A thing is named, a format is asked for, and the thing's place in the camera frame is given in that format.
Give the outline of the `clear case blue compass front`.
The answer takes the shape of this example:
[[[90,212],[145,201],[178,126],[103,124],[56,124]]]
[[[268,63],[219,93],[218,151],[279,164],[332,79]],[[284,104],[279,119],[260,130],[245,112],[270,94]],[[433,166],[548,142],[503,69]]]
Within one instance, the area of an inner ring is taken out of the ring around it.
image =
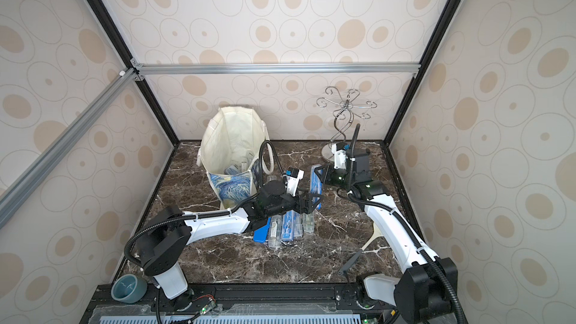
[[[291,242],[295,237],[295,212],[288,211],[283,215],[280,239],[282,242]]]

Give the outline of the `clear case blue compass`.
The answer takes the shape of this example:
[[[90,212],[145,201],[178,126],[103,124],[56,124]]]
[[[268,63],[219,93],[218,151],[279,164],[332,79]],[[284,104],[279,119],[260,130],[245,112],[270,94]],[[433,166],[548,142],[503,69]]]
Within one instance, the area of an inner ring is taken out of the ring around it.
[[[295,212],[288,211],[283,215],[280,239],[282,242],[291,242],[295,237]]]
[[[320,181],[319,175],[323,173],[323,166],[315,164],[310,168],[310,192],[315,194],[313,202],[316,204],[316,210],[321,210],[322,203],[320,195],[323,193],[323,183]]]

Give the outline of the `Starry Night canvas tote bag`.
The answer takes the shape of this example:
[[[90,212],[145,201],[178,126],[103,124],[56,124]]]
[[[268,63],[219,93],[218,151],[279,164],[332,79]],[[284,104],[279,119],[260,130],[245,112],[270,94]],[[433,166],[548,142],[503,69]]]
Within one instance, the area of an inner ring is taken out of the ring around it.
[[[269,139],[266,123],[254,109],[226,106],[208,121],[197,163],[222,209],[231,209],[254,195],[263,175],[272,174],[275,159],[260,164],[260,147]]]

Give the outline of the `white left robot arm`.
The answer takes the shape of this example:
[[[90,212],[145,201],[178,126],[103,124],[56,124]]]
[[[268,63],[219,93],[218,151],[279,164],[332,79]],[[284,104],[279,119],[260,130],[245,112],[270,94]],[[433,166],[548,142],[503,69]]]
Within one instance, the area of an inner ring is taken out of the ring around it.
[[[286,185],[275,180],[225,210],[186,214],[172,205],[129,238],[124,256],[152,278],[167,299],[175,299],[188,291],[188,281],[179,266],[186,246],[215,236],[253,232],[264,227],[269,218],[289,211],[312,214],[322,201],[321,194],[306,190],[288,193]]]

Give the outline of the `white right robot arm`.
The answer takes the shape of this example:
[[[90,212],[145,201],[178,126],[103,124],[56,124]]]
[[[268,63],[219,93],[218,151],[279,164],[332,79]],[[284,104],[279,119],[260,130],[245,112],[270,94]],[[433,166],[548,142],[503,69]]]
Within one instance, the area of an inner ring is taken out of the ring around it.
[[[370,153],[350,144],[333,144],[334,162],[318,169],[325,186],[342,190],[346,198],[373,221],[394,252],[402,276],[371,274],[363,286],[369,299],[396,307],[406,323],[423,323],[454,314],[467,318],[458,298],[458,269],[439,257],[409,225],[386,186],[371,175]]]

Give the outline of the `clear slim case front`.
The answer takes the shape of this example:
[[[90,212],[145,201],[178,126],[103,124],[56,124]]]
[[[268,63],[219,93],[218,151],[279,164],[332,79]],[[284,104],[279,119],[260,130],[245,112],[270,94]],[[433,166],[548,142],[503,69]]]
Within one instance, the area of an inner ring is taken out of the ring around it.
[[[281,247],[283,218],[281,215],[274,215],[271,218],[268,229],[268,247],[277,250]]]

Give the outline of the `clear slim case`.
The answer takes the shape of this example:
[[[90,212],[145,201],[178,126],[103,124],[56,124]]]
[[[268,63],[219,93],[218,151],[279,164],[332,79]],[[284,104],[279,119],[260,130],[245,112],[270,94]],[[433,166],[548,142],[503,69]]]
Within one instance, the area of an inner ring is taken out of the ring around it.
[[[283,218],[281,215],[274,215],[271,218],[268,229],[268,247],[277,250],[281,247]]]
[[[302,227],[305,234],[314,234],[315,230],[315,220],[314,213],[302,214]]]

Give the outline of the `clear slim case right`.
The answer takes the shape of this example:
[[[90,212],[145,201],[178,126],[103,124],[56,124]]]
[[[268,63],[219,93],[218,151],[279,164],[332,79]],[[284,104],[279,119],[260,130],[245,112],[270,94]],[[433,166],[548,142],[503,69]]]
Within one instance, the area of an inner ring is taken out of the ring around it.
[[[314,213],[302,214],[302,227],[305,234],[314,234],[315,230],[315,220]]]

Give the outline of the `grey green bowl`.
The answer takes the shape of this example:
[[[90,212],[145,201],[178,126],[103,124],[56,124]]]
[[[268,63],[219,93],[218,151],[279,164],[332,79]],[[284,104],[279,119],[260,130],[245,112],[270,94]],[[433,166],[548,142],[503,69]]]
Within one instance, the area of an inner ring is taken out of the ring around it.
[[[147,289],[148,283],[145,279],[134,274],[125,274],[112,285],[111,296],[117,302],[134,304],[144,297]]]

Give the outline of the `aluminium frame rail back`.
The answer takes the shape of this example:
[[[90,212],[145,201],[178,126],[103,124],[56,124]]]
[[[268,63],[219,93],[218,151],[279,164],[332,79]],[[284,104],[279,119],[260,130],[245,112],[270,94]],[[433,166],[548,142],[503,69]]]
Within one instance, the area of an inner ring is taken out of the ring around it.
[[[283,64],[138,64],[143,75],[418,73],[417,62]]]

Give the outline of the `aluminium frame rail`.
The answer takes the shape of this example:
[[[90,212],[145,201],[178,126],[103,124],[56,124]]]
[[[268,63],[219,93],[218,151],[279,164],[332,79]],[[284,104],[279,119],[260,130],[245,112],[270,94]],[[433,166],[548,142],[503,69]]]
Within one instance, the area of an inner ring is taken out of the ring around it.
[[[283,64],[138,64],[143,75],[418,73],[417,62]]]
[[[38,186],[101,117],[109,105],[135,81],[136,70],[127,68],[50,144],[44,153],[1,196],[1,226],[4,227]]]

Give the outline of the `black corner frame post right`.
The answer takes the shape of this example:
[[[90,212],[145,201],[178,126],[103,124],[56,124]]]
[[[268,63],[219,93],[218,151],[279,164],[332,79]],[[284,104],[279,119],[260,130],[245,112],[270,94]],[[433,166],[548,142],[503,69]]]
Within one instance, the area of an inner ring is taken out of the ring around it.
[[[383,145],[385,147],[390,147],[392,141],[398,132],[399,127],[401,126],[402,121],[422,83],[431,63],[440,47],[442,40],[451,24],[452,20],[454,19],[456,12],[461,4],[462,0],[447,0],[445,3],[444,8],[439,16],[439,20],[432,31],[432,35],[430,36],[429,41],[427,42],[427,46],[424,49],[423,55],[419,62],[420,68],[418,73],[411,79],[406,92],[403,95],[402,101],[400,102],[400,106],[394,115],[390,128],[383,140]]]

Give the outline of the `black corner frame post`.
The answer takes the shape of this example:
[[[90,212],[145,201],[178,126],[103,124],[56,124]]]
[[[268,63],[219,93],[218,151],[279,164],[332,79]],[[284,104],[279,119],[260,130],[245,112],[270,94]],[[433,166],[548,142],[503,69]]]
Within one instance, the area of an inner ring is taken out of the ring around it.
[[[107,38],[112,44],[112,47],[119,55],[119,58],[121,59],[124,66],[128,69],[134,69],[136,71],[136,74],[138,75],[138,79],[136,79],[136,85],[140,93],[144,97],[146,103],[159,122],[163,132],[167,135],[168,140],[174,147],[177,147],[180,143],[180,140],[177,137],[176,132],[173,130],[173,127],[169,123],[167,116],[161,109],[161,106],[156,96],[153,94],[150,85],[146,82],[146,79],[137,69],[134,56],[132,55],[128,45],[122,37],[119,28],[114,23],[113,18],[110,16],[110,13],[107,10],[103,0],[86,0],[86,2],[88,3],[92,13],[95,15],[97,21],[100,23],[100,26],[104,30]]]
[[[422,83],[431,63],[440,47],[442,40],[451,24],[452,20],[454,19],[456,12],[461,4],[462,0],[447,0],[445,3],[444,8],[439,16],[439,20],[432,31],[432,35],[430,36],[429,41],[427,42],[427,46],[424,49],[423,55],[419,62],[420,68],[418,73],[411,79],[406,92],[403,95],[402,101],[400,102],[400,106],[394,115],[390,128],[383,140],[383,145],[385,147],[390,147],[392,141],[398,132],[399,127],[401,126],[402,121]]]

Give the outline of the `aluminium frame rail left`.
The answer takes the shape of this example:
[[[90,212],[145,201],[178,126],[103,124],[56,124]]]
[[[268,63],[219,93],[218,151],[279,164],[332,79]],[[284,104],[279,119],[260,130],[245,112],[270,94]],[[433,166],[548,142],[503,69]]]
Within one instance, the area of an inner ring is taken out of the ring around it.
[[[1,196],[1,226],[4,227],[38,186],[101,117],[109,105],[135,81],[136,70],[127,68],[50,144],[44,153]]]

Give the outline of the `black corner frame post left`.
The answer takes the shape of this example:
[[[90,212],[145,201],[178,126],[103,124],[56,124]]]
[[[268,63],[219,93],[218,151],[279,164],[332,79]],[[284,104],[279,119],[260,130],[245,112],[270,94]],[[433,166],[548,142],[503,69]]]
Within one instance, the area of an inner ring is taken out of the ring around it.
[[[134,69],[136,71],[136,74],[138,75],[138,79],[136,79],[136,85],[140,93],[144,97],[146,103],[159,122],[163,132],[167,135],[168,140],[174,147],[177,147],[180,143],[180,140],[177,137],[176,132],[173,130],[173,127],[169,123],[167,116],[161,109],[161,106],[156,96],[153,94],[150,85],[146,82],[146,79],[137,69],[134,56],[132,55],[128,45],[122,37],[119,28],[114,23],[113,18],[110,16],[110,13],[107,10],[103,0],[86,0],[86,2],[88,3],[92,13],[95,15],[97,21],[100,23],[100,26],[104,30],[107,38],[112,44],[112,47],[119,55],[119,58],[121,59],[124,66],[128,69]]]

